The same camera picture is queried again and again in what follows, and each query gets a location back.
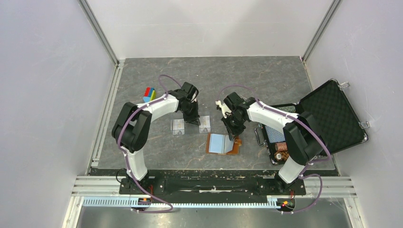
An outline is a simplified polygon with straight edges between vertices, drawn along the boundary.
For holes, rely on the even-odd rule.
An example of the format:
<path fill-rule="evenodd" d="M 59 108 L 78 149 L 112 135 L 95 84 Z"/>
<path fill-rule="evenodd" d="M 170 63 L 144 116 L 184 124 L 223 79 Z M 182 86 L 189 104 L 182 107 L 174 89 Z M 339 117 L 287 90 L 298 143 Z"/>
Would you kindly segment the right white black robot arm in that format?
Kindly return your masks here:
<path fill-rule="evenodd" d="M 274 186 L 277 192 L 286 194 L 294 187 L 295 179 L 307 169 L 308 164 L 322 151 L 330 154 L 321 137 L 321 131 L 313 115 L 289 113 L 250 97 L 241 98 L 233 92 L 221 102 L 215 102 L 222 112 L 222 122 L 233 140 L 245 130 L 245 122 L 257 122 L 283 132 L 289 157 L 276 175 Z"/>

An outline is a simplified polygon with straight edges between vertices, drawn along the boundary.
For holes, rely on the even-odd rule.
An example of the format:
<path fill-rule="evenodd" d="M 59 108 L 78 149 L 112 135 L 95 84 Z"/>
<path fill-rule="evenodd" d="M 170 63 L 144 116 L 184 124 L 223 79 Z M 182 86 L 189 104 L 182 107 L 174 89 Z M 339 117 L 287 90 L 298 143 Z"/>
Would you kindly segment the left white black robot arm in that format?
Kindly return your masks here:
<path fill-rule="evenodd" d="M 199 90 L 194 85 L 184 82 L 181 88 L 170 90 L 160 98 L 143 104 L 127 102 L 122 107 L 112 129 L 112 137 L 123 152 L 126 172 L 132 178 L 131 187 L 137 193 L 145 193 L 149 189 L 143 147 L 151 123 L 166 114 L 181 112 L 186 123 L 199 126 L 198 94 Z"/>

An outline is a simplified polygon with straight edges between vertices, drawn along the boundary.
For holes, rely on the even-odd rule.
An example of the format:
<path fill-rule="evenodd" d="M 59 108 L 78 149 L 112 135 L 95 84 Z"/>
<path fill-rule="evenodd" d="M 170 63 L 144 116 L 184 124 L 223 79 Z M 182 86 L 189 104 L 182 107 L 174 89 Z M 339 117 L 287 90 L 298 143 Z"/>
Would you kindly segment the clear plastic card sleeve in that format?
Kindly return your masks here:
<path fill-rule="evenodd" d="M 200 118 L 200 125 L 186 123 L 184 119 L 171 119 L 172 135 L 185 135 L 197 133 L 210 133 L 211 121 L 209 115 L 202 115 Z"/>

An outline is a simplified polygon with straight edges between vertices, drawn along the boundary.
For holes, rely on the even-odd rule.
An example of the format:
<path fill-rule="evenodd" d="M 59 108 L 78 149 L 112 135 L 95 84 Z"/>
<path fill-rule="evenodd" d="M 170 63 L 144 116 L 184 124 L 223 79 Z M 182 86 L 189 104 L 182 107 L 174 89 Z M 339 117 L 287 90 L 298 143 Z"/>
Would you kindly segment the brown leather card holder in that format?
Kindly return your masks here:
<path fill-rule="evenodd" d="M 236 155 L 242 146 L 242 140 L 236 136 L 230 140 L 228 135 L 209 133 L 207 138 L 206 153 L 217 155 Z"/>

